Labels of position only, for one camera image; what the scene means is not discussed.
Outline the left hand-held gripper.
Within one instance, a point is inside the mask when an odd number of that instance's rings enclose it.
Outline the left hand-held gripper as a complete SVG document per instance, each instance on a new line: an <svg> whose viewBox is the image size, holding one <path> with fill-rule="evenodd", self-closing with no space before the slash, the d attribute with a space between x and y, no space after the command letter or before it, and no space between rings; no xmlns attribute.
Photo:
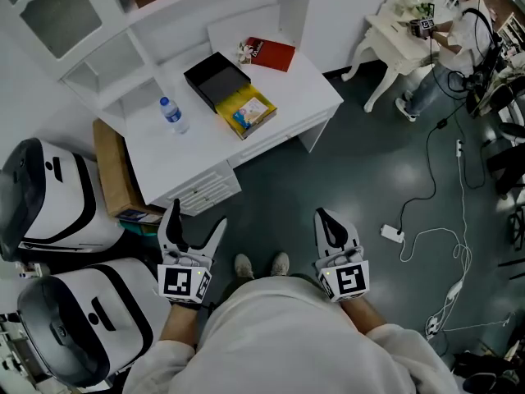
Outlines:
<svg viewBox="0 0 525 394"><path fill-rule="evenodd" d="M175 199L170 204L163 214L157 232L162 250L162 264L157 266L160 296L176 303L203 302L212 280L213 257L226 227L227 218L222 217L212 227L204 243L189 247L183 237L180 200Z"/></svg>

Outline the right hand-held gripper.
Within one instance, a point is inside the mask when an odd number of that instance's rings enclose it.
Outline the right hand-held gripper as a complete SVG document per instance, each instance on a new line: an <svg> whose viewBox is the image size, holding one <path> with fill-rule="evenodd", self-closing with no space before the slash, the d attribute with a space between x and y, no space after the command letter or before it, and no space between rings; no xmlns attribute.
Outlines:
<svg viewBox="0 0 525 394"><path fill-rule="evenodd" d="M314 267L329 300L341 302L369 292L369 262L355 225L340 213L318 208L314 228L320 258Z"/></svg>

